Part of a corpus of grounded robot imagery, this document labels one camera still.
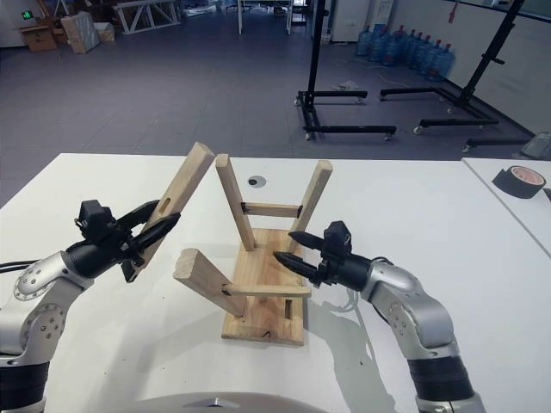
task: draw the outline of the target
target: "wheeled stand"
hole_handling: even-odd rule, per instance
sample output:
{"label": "wheeled stand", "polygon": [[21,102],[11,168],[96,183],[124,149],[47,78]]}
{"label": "wheeled stand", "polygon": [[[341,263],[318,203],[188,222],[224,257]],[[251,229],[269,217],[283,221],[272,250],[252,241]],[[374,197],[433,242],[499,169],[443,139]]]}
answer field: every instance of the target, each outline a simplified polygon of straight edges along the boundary
{"label": "wheeled stand", "polygon": [[310,62],[310,77],[308,90],[299,91],[294,101],[295,106],[300,106],[304,118],[302,129],[306,131],[306,140],[310,140],[314,133],[385,133],[385,140],[389,140],[396,132],[396,126],[328,126],[320,125],[319,118],[314,107],[316,97],[355,97],[356,103],[361,104],[368,96],[366,90],[330,90],[315,91],[316,76],[318,74],[319,49],[321,46],[321,31],[325,12],[325,0],[318,0],[318,12],[314,21],[314,35],[312,47],[312,60]]}
{"label": "wheeled stand", "polygon": [[[471,105],[470,101],[474,95],[474,90],[480,78],[486,71],[486,68],[490,62],[495,62],[499,65],[503,65],[505,62],[501,59],[498,59],[499,51],[507,36],[511,30],[515,27],[513,21],[518,15],[518,11],[523,6],[524,0],[515,0],[509,11],[505,15],[504,20],[499,26],[498,32],[492,39],[492,43],[482,55],[482,60],[480,61],[478,67],[474,71],[471,79],[469,80],[467,86],[461,91],[461,94],[457,97],[453,95],[448,90],[442,88],[406,88],[406,89],[382,89],[380,99],[384,100],[385,96],[388,95],[403,95],[411,93],[437,93],[441,96],[442,99],[445,99],[452,103],[452,107],[448,108],[448,114],[454,112],[454,108],[461,108],[468,114],[472,115],[474,119],[422,119],[417,126],[413,129],[413,133],[419,135],[424,128],[429,126],[479,126],[483,127],[485,125],[497,125],[499,120],[494,119],[489,114],[486,114],[482,110],[475,108]],[[510,145],[510,140],[507,139],[470,139],[470,145],[467,143],[463,150],[468,151],[470,147],[476,145]]]}

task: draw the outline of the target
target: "metal frame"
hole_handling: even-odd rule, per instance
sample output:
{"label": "metal frame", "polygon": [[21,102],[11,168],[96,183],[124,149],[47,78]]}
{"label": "metal frame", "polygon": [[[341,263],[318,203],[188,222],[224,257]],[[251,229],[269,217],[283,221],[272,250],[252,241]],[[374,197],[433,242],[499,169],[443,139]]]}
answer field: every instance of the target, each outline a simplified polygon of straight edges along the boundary
{"label": "metal frame", "polygon": [[[287,34],[291,34],[291,24],[293,22],[293,3],[294,0],[254,0],[255,3],[280,3],[282,6],[287,6]],[[239,34],[243,32],[243,8],[250,7],[245,6],[245,0],[238,0],[238,29]]]}
{"label": "metal frame", "polygon": [[67,7],[67,3],[65,0],[58,0],[56,3],[55,3],[55,10],[53,12],[53,15],[56,16],[58,15],[58,9],[59,9],[59,5],[61,4],[61,6],[63,7],[63,11],[65,12],[65,15],[71,15],[71,13],[69,13],[69,8]]}
{"label": "metal frame", "polygon": [[[139,32],[145,32],[147,30],[153,30],[155,28],[166,28],[169,26],[175,26],[177,24],[180,24],[180,21],[178,21],[178,18],[176,16],[176,9],[174,7],[174,2],[176,0],[139,0],[137,2],[129,2],[129,3],[119,3],[116,6],[113,6],[113,9],[117,11],[117,14],[119,15],[119,19],[121,20],[122,27],[124,28],[124,34],[134,34]],[[170,4],[170,15],[167,15],[163,9],[159,7],[159,4],[162,3],[169,3]],[[136,15],[133,18],[133,21],[128,26],[128,22],[124,16],[123,9],[129,9],[132,7],[137,7]],[[162,25],[156,25],[155,21],[153,20],[153,14],[152,14],[152,7],[157,11],[168,23],[162,24]],[[141,28],[139,30],[136,30],[136,25],[138,24],[139,18],[142,16],[142,13],[144,12],[147,14],[147,21],[149,21],[150,26],[148,28]]]}
{"label": "metal frame", "polygon": [[302,109],[304,126],[306,131],[306,140],[310,140],[314,133],[385,133],[385,140],[389,140],[396,133],[396,126],[329,126],[319,123],[318,114],[314,107],[316,97],[355,97],[357,103],[362,103],[362,99],[368,96],[366,90],[331,90],[316,91],[316,76],[318,75],[319,49],[321,47],[321,32],[325,16],[325,0],[318,0],[318,12],[314,21],[314,35],[312,47],[312,60],[310,62],[310,77],[308,79],[308,90],[299,91],[295,106]]}
{"label": "metal frame", "polygon": [[[475,108],[470,100],[474,96],[474,90],[480,78],[486,71],[486,68],[490,62],[495,62],[499,65],[503,65],[505,62],[501,59],[498,59],[498,54],[503,44],[505,43],[507,36],[511,30],[515,27],[513,21],[517,17],[519,10],[523,6],[524,0],[514,0],[514,3],[507,11],[504,20],[501,22],[497,33],[494,35],[490,46],[487,48],[486,52],[482,55],[482,60],[480,61],[478,67],[474,71],[471,79],[469,80],[467,86],[461,90],[459,96],[453,95],[448,90],[442,88],[406,88],[406,89],[382,89],[380,99],[384,100],[385,96],[388,95],[403,95],[411,93],[437,93],[442,98],[453,104],[452,108],[448,108],[448,113],[452,114],[454,108],[461,108],[468,114],[472,115],[474,119],[422,119],[417,126],[413,129],[413,133],[419,135],[424,128],[429,126],[480,126],[485,125],[497,125],[499,120],[494,119],[489,114],[483,112],[482,110]],[[476,145],[512,145],[513,141],[507,139],[470,139],[465,146],[463,151],[468,151],[471,147]]]}

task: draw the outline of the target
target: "upside-down wooden stool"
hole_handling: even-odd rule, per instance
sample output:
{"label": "upside-down wooden stool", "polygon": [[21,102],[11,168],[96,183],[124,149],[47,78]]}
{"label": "upside-down wooden stool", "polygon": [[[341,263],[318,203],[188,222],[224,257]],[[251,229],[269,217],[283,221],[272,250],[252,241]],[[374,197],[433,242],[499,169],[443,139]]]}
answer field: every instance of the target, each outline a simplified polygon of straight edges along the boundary
{"label": "upside-down wooden stool", "polygon": [[331,163],[318,162],[301,205],[243,202],[228,155],[216,157],[216,169],[242,241],[232,280],[193,249],[182,251],[174,278],[227,311],[223,338],[302,345],[302,299],[311,291],[273,257],[282,250],[300,256],[301,250],[288,231],[253,229],[247,215],[291,217],[290,231],[304,231],[332,173]]}

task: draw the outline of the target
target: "floor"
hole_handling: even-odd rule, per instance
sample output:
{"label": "floor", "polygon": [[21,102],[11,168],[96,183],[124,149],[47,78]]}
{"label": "floor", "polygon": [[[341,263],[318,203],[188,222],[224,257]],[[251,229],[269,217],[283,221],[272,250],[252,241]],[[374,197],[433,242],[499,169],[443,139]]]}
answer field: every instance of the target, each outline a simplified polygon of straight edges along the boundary
{"label": "floor", "polygon": [[[447,118],[435,96],[379,102],[381,88],[423,85],[416,73],[354,60],[353,45],[323,46],[318,89],[349,80],[369,96],[363,105],[319,104],[327,124],[396,125],[379,134],[326,135],[305,141],[293,100],[306,87],[310,28],[288,36],[284,18],[252,12],[243,35],[237,14],[103,43],[85,55],[68,46],[0,56],[0,206],[60,152],[184,155],[195,141],[240,157],[457,160],[466,139],[528,135],[498,126],[434,127],[412,133],[421,118]],[[516,146],[480,147],[472,157],[509,157]]]}

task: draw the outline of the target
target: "robotic arm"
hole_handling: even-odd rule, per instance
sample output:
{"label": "robotic arm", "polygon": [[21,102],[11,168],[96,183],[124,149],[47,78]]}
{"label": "robotic arm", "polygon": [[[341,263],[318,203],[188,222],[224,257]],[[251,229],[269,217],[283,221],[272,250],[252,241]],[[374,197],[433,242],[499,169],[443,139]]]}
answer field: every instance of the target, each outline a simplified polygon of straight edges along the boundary
{"label": "robotic arm", "polygon": [[342,284],[359,291],[392,329],[407,359],[420,413],[485,413],[459,355],[451,317],[419,280],[384,257],[369,260],[351,253],[343,221],[332,222],[324,238],[291,232],[296,242],[321,251],[318,267],[287,252],[275,258],[316,287]]}
{"label": "robotic arm", "polygon": [[[0,311],[0,411],[44,410],[48,367],[69,307],[117,263],[127,282],[133,281],[132,264],[143,265],[143,250],[168,234],[180,218],[172,214],[133,237],[132,228],[145,223],[157,204],[147,202],[117,220],[97,200],[82,202],[75,222],[84,241],[32,263],[17,278]],[[17,264],[3,264],[0,272],[21,269]]]}

